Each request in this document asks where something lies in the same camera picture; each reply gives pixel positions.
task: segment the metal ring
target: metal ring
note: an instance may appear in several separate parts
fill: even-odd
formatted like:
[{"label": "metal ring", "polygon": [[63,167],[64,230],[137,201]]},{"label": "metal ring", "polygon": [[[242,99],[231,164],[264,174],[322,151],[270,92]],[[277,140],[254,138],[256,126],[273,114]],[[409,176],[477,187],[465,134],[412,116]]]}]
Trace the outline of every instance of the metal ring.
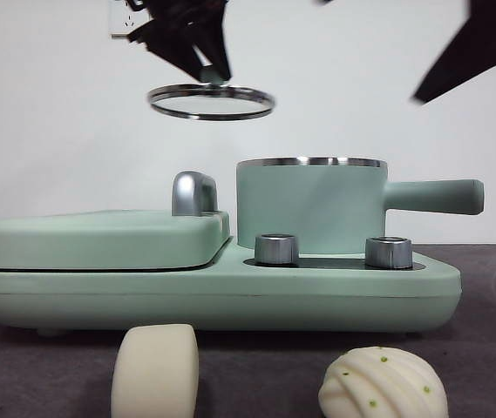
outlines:
[{"label": "metal ring", "polygon": [[358,165],[361,167],[387,168],[387,163],[379,159],[346,157],[286,157],[248,159],[238,163],[238,167],[269,165]]},{"label": "metal ring", "polygon": [[[177,111],[168,109],[158,102],[167,98],[183,98],[191,96],[202,96],[206,98],[237,98],[249,102],[259,103],[264,106],[259,111],[247,111],[244,113],[195,113],[188,111]],[[269,115],[275,107],[275,99],[265,93],[249,89],[247,87],[216,84],[174,84],[165,85],[149,91],[147,100],[154,110],[165,115],[176,118],[195,120],[245,120],[261,118]]]}]

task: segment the white bun with green dots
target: white bun with green dots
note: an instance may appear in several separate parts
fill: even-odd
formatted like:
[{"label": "white bun with green dots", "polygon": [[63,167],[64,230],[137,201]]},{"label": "white bun with green dots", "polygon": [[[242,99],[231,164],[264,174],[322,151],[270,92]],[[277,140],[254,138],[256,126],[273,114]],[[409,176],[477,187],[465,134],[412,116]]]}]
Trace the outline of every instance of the white bun with green dots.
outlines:
[{"label": "white bun with green dots", "polygon": [[112,378],[112,418],[192,418],[199,357],[194,329],[172,324],[130,329]]},{"label": "white bun with green dots", "polygon": [[398,348],[355,348],[327,368],[319,390],[327,418],[446,418],[447,397],[433,368]]}]

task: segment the power socket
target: power socket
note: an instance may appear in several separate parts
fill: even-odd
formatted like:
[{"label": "power socket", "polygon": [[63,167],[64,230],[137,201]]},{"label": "power socket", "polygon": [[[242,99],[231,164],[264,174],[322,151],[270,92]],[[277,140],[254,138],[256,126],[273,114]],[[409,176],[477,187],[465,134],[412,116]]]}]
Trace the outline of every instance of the power socket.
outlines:
[{"label": "power socket", "polygon": [[126,0],[108,0],[108,2],[110,4],[110,34],[112,37],[124,37],[151,20],[146,9],[133,11]]}]

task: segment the gray table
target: gray table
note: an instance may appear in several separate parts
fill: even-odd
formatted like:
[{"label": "gray table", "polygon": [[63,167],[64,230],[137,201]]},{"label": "gray table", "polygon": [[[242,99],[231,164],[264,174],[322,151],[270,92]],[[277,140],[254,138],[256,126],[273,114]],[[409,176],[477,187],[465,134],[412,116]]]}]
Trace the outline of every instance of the gray table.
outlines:
[{"label": "gray table", "polygon": [[[353,347],[399,347],[427,359],[451,417],[496,417],[496,246],[417,246],[463,274],[452,320],[423,334],[198,332],[197,417],[321,416],[325,368]],[[123,332],[44,339],[0,326],[0,417],[108,417]]]}]

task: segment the small pot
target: small pot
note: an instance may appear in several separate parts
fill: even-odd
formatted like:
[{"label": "small pot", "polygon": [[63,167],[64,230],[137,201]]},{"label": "small pot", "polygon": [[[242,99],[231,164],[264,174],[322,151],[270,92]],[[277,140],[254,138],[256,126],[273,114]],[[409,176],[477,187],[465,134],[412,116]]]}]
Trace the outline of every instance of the small pot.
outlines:
[{"label": "small pot", "polygon": [[264,158],[236,170],[238,244],[261,233],[298,238],[301,253],[363,253],[385,235],[385,211],[461,213],[484,209],[478,180],[387,182],[387,163],[365,158]]}]

